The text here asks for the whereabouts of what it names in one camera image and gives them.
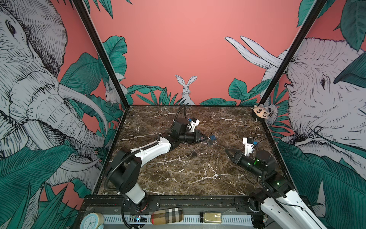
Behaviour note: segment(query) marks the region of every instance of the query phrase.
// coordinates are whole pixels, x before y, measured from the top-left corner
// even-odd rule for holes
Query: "elephant ear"
[[[50,0],[0,1],[20,23],[45,67],[57,76],[63,64],[67,34]]]

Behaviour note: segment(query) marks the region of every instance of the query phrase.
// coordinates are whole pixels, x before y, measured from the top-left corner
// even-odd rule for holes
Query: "cartoon face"
[[[264,119],[267,119],[269,118],[268,117],[268,111],[267,111],[267,108],[265,108],[264,106],[257,106],[257,105],[254,105],[254,108],[251,108],[258,117],[260,118],[264,118]]]

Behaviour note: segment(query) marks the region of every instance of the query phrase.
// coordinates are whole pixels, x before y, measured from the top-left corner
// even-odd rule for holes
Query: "wall mural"
[[[313,2],[301,2],[299,25]],[[335,28],[343,41],[306,38],[265,104],[271,115],[266,122],[295,185],[330,229],[366,228],[366,17],[360,13],[365,10],[366,1],[346,1]],[[275,57],[241,38],[258,56],[226,39],[266,69],[262,82],[271,79],[287,51]],[[285,89],[279,93],[280,84]]]
[[[67,32],[49,0],[0,1],[0,27],[0,228],[68,228],[76,205],[62,202],[66,187],[52,187],[72,182],[79,198],[91,194],[123,107],[92,93],[101,81],[108,93],[116,90],[88,53],[57,80]],[[104,45],[121,55],[123,42],[111,37]],[[126,63],[119,63],[123,74]],[[96,133],[84,115],[97,118]]]

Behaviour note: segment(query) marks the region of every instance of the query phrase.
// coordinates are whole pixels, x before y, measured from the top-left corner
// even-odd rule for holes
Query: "rabbit ear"
[[[187,85],[190,85],[191,83],[193,83],[195,80],[197,79],[197,76],[192,76],[189,80]]]
[[[177,77],[178,83],[180,83],[183,86],[186,85],[186,83],[184,82],[184,79],[182,77],[180,77],[179,75],[175,75],[175,77]]]

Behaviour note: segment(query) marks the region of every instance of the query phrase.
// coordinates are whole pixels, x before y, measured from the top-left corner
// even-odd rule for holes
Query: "black post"
[[[84,26],[85,26],[87,32],[89,33],[89,36],[90,36],[96,50],[98,52],[99,57],[101,58],[104,66],[105,66],[105,69],[107,70],[107,73],[108,73],[109,77],[111,78],[113,85],[115,86],[115,88],[117,90],[119,97],[121,98],[122,104],[124,105],[125,108],[128,108],[130,105],[128,104],[127,99],[122,92],[121,86],[117,80],[117,77],[113,70],[111,62],[109,61],[109,58],[108,58],[107,54],[105,53],[103,44],[98,37],[97,31],[95,30],[92,20],[89,17],[88,11],[84,7],[83,0],[73,0],[73,2],[76,7],[76,10],[78,11],[78,13],[80,15],[81,20],[84,23]]]
[[[283,59],[280,66],[278,67],[278,70],[277,70],[276,74],[274,75],[271,83],[269,84],[269,86],[268,86],[266,92],[264,93],[264,95],[263,95],[261,101],[259,102],[259,104],[264,104],[267,101],[267,99],[270,96],[272,90],[274,89],[274,87],[278,83],[278,80],[280,80],[281,76],[285,72],[286,67],[288,66],[291,59],[296,54],[296,52],[297,52],[298,48],[300,47],[302,41],[305,39],[305,37],[306,37],[307,33],[309,32],[311,26],[313,25],[316,18],[318,17],[320,11],[323,9],[323,6],[325,5],[326,1],[327,0],[316,0],[316,2],[314,3],[314,7],[311,9],[309,15],[307,16],[307,18],[304,21],[304,24],[301,26],[297,36],[295,37],[291,47],[288,49],[288,52],[287,52],[285,58]]]

